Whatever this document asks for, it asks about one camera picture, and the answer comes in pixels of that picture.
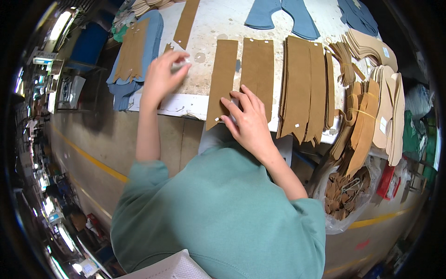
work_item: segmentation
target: white table surface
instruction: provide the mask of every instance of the white table surface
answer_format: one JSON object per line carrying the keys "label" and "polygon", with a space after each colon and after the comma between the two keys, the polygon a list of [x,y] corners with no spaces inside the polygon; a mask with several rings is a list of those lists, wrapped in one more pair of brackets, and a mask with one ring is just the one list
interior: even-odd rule
{"label": "white table surface", "polygon": [[[321,36],[315,40],[323,46],[328,46],[326,38],[336,42],[340,41],[340,35],[348,30],[348,26],[340,20],[341,11],[337,0],[304,0],[308,12],[313,18],[314,24]],[[268,124],[272,132],[277,131],[278,110],[280,103],[282,71],[283,71],[283,42],[291,34],[293,20],[289,14],[283,10],[272,15],[275,25],[271,30],[256,30],[244,26],[244,22],[251,10],[254,0],[201,0],[197,9],[194,24],[189,37],[186,51],[190,54],[189,61],[192,67],[189,74],[178,90],[166,98],[162,104],[159,114],[184,116],[189,115],[200,120],[206,120],[207,103],[209,100],[209,90],[211,87],[211,75],[214,65],[217,39],[229,39],[239,41],[237,59],[242,58],[243,38],[267,39],[274,41],[274,87],[273,87],[273,111],[272,118]],[[178,25],[181,12],[186,3],[177,3],[173,6],[161,10],[164,20],[164,30],[161,37],[160,55],[164,52],[167,43],[171,43],[175,50],[182,48],[173,41],[173,35]],[[353,62],[368,77],[365,60]],[[335,108],[344,109],[345,88],[337,82],[340,75],[339,63],[333,58],[334,87],[335,87]],[[240,86],[239,72],[235,72],[233,89]],[[135,92],[129,101],[129,110],[139,111],[139,99],[142,89]],[[335,118],[333,129],[338,130],[339,119]],[[329,131],[322,133],[322,142],[333,143],[337,134],[330,134]]]}

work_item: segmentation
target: small white sticker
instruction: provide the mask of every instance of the small white sticker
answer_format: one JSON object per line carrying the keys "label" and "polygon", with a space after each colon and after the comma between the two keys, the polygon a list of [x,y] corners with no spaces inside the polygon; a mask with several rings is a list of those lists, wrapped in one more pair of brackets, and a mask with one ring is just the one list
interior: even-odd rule
{"label": "small white sticker", "polygon": [[384,117],[381,117],[380,121],[380,131],[383,132],[383,134],[386,134],[386,127],[387,127],[387,121],[384,119]]}
{"label": "small white sticker", "polygon": [[387,48],[383,47],[383,52],[385,57],[390,58],[389,51],[387,50]]}

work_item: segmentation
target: light blue leather piece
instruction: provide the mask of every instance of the light blue leather piece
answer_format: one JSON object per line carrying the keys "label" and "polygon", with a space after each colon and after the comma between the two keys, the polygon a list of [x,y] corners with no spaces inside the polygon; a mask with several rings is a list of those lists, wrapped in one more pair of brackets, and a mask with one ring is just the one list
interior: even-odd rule
{"label": "light blue leather piece", "polygon": [[115,95],[113,109],[118,111],[127,110],[130,96],[141,87],[142,84],[136,81],[124,85],[118,85],[116,83],[109,84],[108,90],[111,94]]}
{"label": "light blue leather piece", "polygon": [[291,32],[307,40],[315,40],[319,34],[303,0],[282,0],[282,9],[294,20]]}
{"label": "light blue leather piece", "polygon": [[271,15],[282,9],[280,0],[255,0],[245,25],[254,29],[273,29]]}
{"label": "light blue leather piece", "polygon": [[[144,45],[144,54],[142,57],[142,77],[134,79],[137,82],[144,82],[145,72],[147,67],[150,65],[152,60],[158,57],[158,53],[160,50],[160,41],[161,35],[163,33],[164,22],[161,14],[158,10],[152,10],[145,13],[138,21],[143,21],[146,18],[149,18],[149,25],[147,26],[147,34],[145,38]],[[118,66],[118,61],[120,58],[121,51],[119,51],[118,56],[116,57],[115,64],[113,64],[112,72],[107,79],[108,84],[113,83],[113,78],[116,73],[116,67]],[[121,78],[117,79],[116,84],[124,85],[128,84],[130,79],[122,80]]]}
{"label": "light blue leather piece", "polygon": [[378,24],[368,10],[367,6],[359,1],[361,8],[358,8],[352,0],[338,0],[341,9],[341,21],[370,36],[378,36]]}

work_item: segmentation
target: hand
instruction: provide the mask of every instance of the hand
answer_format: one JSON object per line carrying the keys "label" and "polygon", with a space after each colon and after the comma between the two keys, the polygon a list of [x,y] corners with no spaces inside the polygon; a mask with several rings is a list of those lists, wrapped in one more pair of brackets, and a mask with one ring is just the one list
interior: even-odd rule
{"label": "hand", "polygon": [[184,65],[175,74],[172,74],[170,69],[174,62],[180,63],[185,57],[189,57],[187,52],[168,51],[150,63],[144,80],[142,95],[144,104],[149,104],[156,109],[163,98],[178,87],[191,65]]}
{"label": "hand", "polygon": [[242,85],[241,88],[244,94],[232,91],[231,95],[240,101],[243,112],[230,100],[221,98],[222,104],[237,120],[238,127],[226,115],[222,115],[220,118],[234,139],[264,164],[268,157],[278,153],[269,132],[265,105],[246,86]]}

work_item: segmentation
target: factory floor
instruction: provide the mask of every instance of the factory floor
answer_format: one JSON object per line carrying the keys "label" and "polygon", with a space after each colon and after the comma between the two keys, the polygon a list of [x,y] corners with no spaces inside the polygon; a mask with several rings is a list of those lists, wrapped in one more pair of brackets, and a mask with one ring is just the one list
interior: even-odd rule
{"label": "factory floor", "polygon": [[[110,61],[107,55],[102,59]],[[88,82],[84,86],[96,88]],[[96,215],[106,231],[134,160],[138,123],[137,112],[113,111],[112,102],[113,95],[103,82],[96,112],[57,113],[51,115],[47,125],[53,157],[69,174],[82,210]],[[161,159],[170,176],[197,154],[203,123],[159,116]],[[311,176],[311,168],[297,158],[293,158],[293,169],[302,182]],[[364,275],[385,258],[400,236],[408,234],[427,195],[427,191],[419,195],[403,187],[393,201],[375,195],[349,229],[327,235],[323,278]]]}

